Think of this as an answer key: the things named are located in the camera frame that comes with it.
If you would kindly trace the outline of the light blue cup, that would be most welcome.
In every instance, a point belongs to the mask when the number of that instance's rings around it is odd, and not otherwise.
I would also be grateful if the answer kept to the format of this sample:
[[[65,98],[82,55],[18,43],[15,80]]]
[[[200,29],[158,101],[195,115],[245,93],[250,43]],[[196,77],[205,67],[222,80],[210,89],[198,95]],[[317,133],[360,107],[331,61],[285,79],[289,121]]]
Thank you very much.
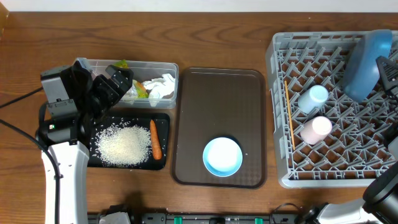
[[[325,104],[329,97],[328,90],[322,85],[315,85],[298,98],[299,109],[308,114],[315,108]]]

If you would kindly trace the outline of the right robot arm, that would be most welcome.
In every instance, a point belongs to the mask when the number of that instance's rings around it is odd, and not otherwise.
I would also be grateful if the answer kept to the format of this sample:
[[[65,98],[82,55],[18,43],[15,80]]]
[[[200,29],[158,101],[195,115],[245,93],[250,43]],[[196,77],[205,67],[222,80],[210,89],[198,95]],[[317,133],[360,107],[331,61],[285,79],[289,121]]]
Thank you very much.
[[[397,102],[397,63],[380,56],[376,64],[385,92]],[[313,207],[295,223],[397,223],[397,123],[384,132],[384,146],[396,163],[371,182],[362,199]]]

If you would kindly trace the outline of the orange carrot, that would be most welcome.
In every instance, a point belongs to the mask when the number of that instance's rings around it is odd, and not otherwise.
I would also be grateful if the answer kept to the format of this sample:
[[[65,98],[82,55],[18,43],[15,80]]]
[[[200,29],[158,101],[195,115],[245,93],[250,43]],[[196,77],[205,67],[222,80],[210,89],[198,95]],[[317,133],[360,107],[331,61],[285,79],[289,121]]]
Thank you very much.
[[[155,160],[160,160],[162,158],[162,149],[159,142],[159,137],[157,134],[157,128],[154,120],[150,121],[150,139],[152,146],[152,155]]]

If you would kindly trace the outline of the pink cup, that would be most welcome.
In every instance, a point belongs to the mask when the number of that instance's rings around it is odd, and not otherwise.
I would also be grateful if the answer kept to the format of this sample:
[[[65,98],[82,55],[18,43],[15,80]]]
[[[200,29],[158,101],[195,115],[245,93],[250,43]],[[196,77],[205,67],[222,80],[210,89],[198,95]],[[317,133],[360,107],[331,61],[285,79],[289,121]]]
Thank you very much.
[[[304,124],[300,136],[307,144],[315,145],[331,133],[332,127],[327,117],[317,116]]]

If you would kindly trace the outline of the light blue rice bowl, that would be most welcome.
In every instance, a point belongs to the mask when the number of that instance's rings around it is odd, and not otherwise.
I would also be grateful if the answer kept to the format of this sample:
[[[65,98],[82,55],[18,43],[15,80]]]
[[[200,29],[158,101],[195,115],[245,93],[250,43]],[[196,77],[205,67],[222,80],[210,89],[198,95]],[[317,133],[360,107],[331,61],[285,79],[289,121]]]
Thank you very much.
[[[207,143],[202,159],[209,173],[217,177],[229,177],[240,169],[243,163],[243,152],[236,141],[218,137]]]

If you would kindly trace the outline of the dark blue plate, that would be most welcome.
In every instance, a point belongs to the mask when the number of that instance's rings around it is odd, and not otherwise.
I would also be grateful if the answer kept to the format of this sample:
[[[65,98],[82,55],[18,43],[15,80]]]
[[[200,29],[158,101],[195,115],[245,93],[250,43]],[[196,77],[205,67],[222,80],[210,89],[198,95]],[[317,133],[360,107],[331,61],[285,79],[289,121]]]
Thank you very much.
[[[376,86],[380,74],[376,59],[388,57],[392,47],[392,31],[373,30],[356,44],[343,75],[343,92],[353,101],[364,101]]]

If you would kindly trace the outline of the grey dishwasher rack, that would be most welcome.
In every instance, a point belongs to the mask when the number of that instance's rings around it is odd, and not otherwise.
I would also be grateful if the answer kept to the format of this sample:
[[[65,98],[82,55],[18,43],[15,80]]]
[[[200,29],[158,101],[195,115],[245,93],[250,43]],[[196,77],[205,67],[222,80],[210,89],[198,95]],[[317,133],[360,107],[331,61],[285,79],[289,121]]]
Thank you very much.
[[[366,187],[395,163],[384,146],[384,132],[397,122],[397,102],[378,83],[357,103],[343,92],[346,64],[365,31],[279,32],[266,52],[274,116],[277,176],[285,188]],[[290,138],[284,80],[287,81],[295,151]],[[325,104],[308,114],[298,98],[315,85],[324,86]],[[327,117],[331,133],[315,145],[300,132],[306,122]]]

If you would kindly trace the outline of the yellow green snack wrapper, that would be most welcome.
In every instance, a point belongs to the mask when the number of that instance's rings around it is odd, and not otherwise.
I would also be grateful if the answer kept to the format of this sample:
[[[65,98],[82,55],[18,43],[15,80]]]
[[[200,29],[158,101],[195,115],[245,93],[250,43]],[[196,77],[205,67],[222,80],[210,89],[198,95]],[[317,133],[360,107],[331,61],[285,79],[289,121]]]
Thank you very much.
[[[120,60],[114,63],[114,66],[119,68],[129,68],[125,60]],[[148,98],[149,94],[144,85],[136,80],[132,81],[133,86],[122,97],[123,101],[133,101],[137,98]]]

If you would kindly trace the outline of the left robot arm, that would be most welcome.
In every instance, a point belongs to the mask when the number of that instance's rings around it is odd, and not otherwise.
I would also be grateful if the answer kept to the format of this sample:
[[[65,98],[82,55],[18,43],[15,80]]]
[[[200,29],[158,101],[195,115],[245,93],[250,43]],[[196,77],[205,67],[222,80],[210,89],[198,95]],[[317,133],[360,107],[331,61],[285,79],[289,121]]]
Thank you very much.
[[[88,223],[91,131],[132,87],[134,76],[115,65],[105,72],[96,75],[87,59],[77,58],[40,75],[47,102],[39,109],[36,140],[43,147],[46,223]]]

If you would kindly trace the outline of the white napkin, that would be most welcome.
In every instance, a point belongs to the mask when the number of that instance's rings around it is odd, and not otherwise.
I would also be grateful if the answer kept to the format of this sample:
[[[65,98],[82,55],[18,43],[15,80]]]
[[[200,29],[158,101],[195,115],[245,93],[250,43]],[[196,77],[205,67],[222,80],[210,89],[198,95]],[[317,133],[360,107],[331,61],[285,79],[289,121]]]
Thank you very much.
[[[171,74],[165,73],[161,78],[144,81],[142,84],[149,91],[148,99],[151,107],[155,107],[160,99],[174,92],[175,78]]]

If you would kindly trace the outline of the wooden chopstick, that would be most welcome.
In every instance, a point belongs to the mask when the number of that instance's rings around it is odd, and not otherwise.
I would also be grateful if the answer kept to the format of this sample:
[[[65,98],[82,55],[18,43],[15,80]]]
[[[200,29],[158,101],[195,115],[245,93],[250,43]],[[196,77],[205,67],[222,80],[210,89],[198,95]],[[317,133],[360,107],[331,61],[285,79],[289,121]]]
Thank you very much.
[[[295,138],[294,138],[294,129],[293,129],[293,124],[292,124],[292,113],[291,113],[291,107],[290,107],[288,84],[287,84],[286,80],[284,80],[284,88],[285,88],[285,98],[287,101],[287,112],[288,112],[288,118],[289,118],[290,138],[291,138],[291,142],[292,142],[293,151],[295,151]]]

